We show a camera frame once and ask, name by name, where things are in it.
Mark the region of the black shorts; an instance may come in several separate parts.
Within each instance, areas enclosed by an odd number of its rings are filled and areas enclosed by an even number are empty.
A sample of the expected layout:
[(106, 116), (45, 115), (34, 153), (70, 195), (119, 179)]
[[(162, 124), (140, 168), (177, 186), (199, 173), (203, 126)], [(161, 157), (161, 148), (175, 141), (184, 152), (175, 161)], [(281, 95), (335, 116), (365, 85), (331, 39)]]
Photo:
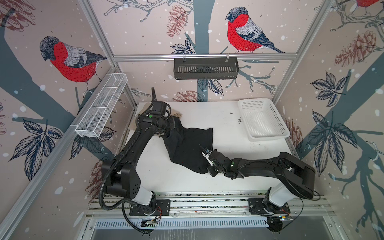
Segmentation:
[(180, 132), (163, 135), (170, 160), (195, 173), (208, 173), (209, 162), (202, 155), (203, 149), (213, 148), (214, 130), (185, 128), (180, 121)]

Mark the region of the beige drawstring shorts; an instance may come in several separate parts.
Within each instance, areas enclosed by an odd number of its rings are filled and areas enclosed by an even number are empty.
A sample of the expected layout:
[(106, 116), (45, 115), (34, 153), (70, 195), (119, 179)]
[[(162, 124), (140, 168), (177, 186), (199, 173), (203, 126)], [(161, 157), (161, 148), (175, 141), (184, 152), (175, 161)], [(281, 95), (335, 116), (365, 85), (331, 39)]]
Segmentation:
[[(137, 128), (136, 120), (137, 120), (138, 116), (139, 116), (139, 114), (137, 114), (134, 117), (133, 121), (130, 123), (130, 125), (128, 127), (129, 130), (136, 130), (136, 128)], [(182, 114), (180, 112), (175, 112), (175, 113), (172, 113), (171, 116), (181, 118)]]

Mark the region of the white plastic laundry basket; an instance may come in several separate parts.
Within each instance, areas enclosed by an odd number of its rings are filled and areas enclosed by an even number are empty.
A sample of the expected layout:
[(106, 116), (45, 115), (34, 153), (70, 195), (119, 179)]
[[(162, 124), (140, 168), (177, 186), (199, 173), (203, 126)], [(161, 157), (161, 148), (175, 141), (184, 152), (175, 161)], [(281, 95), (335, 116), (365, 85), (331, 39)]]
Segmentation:
[(251, 142), (275, 141), (291, 135), (272, 100), (239, 100), (238, 107)]

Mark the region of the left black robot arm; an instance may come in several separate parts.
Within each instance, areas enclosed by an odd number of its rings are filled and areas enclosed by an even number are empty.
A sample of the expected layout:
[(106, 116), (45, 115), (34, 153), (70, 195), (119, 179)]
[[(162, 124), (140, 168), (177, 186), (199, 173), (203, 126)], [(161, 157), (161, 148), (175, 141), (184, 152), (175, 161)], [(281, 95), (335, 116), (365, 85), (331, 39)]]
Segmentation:
[(136, 130), (122, 151), (111, 161), (102, 164), (102, 183), (99, 204), (111, 211), (129, 203), (145, 214), (156, 211), (156, 194), (141, 186), (136, 171), (137, 163), (147, 143), (155, 135), (164, 135), (175, 127), (168, 103), (153, 100), (150, 106), (136, 118)]

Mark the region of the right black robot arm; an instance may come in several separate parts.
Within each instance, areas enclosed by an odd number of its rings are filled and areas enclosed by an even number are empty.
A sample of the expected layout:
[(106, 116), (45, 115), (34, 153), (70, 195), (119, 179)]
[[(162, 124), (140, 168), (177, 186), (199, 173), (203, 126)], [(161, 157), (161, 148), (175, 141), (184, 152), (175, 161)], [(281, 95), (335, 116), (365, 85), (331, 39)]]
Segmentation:
[(217, 150), (205, 149), (202, 155), (209, 162), (208, 172), (212, 177), (218, 173), (232, 180), (248, 177), (268, 177), (280, 180), (270, 187), (263, 199), (250, 199), (250, 213), (264, 217), (288, 213), (287, 202), (295, 197), (313, 200), (315, 170), (293, 155), (281, 152), (279, 156), (264, 160), (230, 160)]

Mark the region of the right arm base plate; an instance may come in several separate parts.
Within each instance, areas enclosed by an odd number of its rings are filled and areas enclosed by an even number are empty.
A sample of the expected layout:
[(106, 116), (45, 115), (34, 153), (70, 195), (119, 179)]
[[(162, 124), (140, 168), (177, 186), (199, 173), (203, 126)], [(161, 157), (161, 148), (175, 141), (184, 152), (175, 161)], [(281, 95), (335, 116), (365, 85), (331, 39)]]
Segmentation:
[(249, 212), (251, 215), (259, 215), (262, 217), (272, 217), (274, 215), (290, 215), (291, 211), (287, 203), (282, 207), (275, 206), (264, 199), (248, 199)]

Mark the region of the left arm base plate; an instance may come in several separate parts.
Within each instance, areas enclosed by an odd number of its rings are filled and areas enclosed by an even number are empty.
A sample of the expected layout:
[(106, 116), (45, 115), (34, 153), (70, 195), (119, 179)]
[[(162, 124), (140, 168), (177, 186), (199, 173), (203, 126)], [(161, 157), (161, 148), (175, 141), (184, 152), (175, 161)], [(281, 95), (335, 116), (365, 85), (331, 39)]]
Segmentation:
[(145, 216), (168, 216), (170, 214), (170, 200), (151, 201), (148, 206), (132, 205), (130, 207), (130, 217), (145, 217)]

